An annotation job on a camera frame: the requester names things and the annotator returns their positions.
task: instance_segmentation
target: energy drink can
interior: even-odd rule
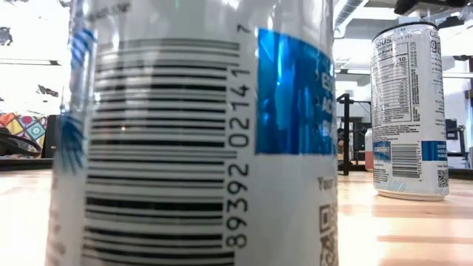
[[[47,265],[337,265],[332,1],[77,0]]]
[[[440,38],[434,24],[400,24],[372,41],[374,185],[406,200],[449,193]]]

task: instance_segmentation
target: colorful patterned mat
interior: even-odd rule
[[[46,125],[47,117],[45,116],[35,117],[15,113],[0,114],[0,127],[7,128],[11,134],[34,140],[41,147],[44,143]],[[35,151],[32,146],[21,141],[19,143],[23,149]]]

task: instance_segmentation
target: can rim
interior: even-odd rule
[[[389,27],[385,30],[382,30],[380,31],[378,34],[375,35],[375,37],[373,37],[373,39],[371,39],[371,42],[373,42],[377,37],[379,37],[381,34],[383,33],[386,33],[390,30],[394,30],[396,28],[399,28],[399,27],[405,27],[405,26],[410,26],[410,25],[418,25],[418,24],[424,24],[424,25],[429,25],[429,26],[432,26],[434,27],[436,30],[438,30],[438,26],[432,22],[429,22],[429,21],[414,21],[414,22],[407,22],[407,23],[402,23],[402,24],[398,24],[398,25],[395,25],[395,26],[392,26],[392,27]]]

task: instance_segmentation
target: pink bottle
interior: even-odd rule
[[[372,172],[372,130],[368,129],[364,135],[364,168]]]

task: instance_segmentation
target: nutrition facts label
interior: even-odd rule
[[[408,43],[379,50],[372,64],[373,110],[375,123],[411,121]]]
[[[443,99],[443,79],[442,79],[442,55],[440,54],[440,43],[431,43],[431,58],[432,58],[432,88],[435,92],[435,125],[445,134],[445,106]]]

